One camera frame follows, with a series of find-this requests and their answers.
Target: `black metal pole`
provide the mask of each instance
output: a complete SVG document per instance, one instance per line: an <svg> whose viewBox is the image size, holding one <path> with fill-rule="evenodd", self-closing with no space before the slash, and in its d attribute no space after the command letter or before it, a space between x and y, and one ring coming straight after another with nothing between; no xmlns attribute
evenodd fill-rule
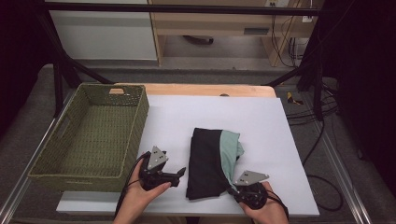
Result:
<svg viewBox="0 0 396 224"><path fill-rule="evenodd" d="M57 3L38 4L47 10L64 11L110 11L110 12L163 12L163 13L208 13L208 14L244 14L244 15L284 15L284 16L320 16L333 11L321 11L316 8L295 7L229 7L195 5L145 5L145 4L93 4L93 3Z"/></svg>

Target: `white cabinet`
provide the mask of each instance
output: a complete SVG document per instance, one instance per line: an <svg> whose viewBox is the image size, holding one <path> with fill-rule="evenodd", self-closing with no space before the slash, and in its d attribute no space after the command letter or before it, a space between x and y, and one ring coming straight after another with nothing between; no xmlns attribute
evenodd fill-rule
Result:
<svg viewBox="0 0 396 224"><path fill-rule="evenodd" d="M146 4L147 0L47 0ZM66 52L84 60L157 60L149 13L51 11Z"/></svg>

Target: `black frame bar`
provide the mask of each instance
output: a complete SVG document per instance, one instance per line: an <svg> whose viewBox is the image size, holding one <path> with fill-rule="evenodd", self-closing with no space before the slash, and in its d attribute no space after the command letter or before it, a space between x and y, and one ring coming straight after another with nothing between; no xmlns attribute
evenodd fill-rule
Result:
<svg viewBox="0 0 396 224"><path fill-rule="evenodd" d="M232 6L196 6L196 5L145 5L145 4L97 4L97 3L62 3L62 2L45 2L44 0L17 0L24 5L33 5L32 10L35 13L37 23L42 27L43 33L49 40L49 54L54 55L55 61L55 94L56 94L56 111L54 117L59 115L63 108L62 96L62 77L68 84L75 88L81 83L76 72L82 73L94 78L104 84L113 84L114 82L101 77L91 69L76 62L64 51L62 43L57 36L54 27L50 26L48 20L43 19L42 15L49 10L61 11L98 11L98 12L161 12L161 13L205 13L205 14L239 14L239 15L280 15L280 16L322 16L324 14L333 14L332 10L321 10L318 8L295 8L295 7L232 7ZM283 78L293 77L297 72L286 74ZM271 82L270 86L279 84L280 79Z"/></svg>
<svg viewBox="0 0 396 224"><path fill-rule="evenodd" d="M145 4L94 4L94 3L57 3L38 4L47 10L65 11L107 11L107 12L162 12L162 13L206 13L206 14L243 14L243 15L283 15L283 16L320 16L331 11L316 8L295 7L231 7L197 5L145 5Z"/></svg>

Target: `folded black garment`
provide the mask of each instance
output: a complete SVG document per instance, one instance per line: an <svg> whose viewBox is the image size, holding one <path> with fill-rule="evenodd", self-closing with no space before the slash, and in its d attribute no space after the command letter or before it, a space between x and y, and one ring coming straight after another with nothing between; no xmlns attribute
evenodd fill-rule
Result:
<svg viewBox="0 0 396 224"><path fill-rule="evenodd" d="M194 129L187 198L219 197L232 185L235 162L244 153L238 139L239 133Z"/></svg>

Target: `black cloth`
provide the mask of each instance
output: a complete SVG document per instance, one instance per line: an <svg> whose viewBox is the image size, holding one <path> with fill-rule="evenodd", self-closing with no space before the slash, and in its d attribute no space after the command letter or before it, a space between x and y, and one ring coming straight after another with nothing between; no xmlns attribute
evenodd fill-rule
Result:
<svg viewBox="0 0 396 224"><path fill-rule="evenodd" d="M0 136L26 102L37 73L52 62L33 21L26 20L33 11L21 12L18 2L4 0L0 4ZM46 16L52 22L50 14Z"/></svg>
<svg viewBox="0 0 396 224"><path fill-rule="evenodd" d="M190 200L219 197L230 187L221 168L221 132L222 130L194 129L186 193Z"/></svg>

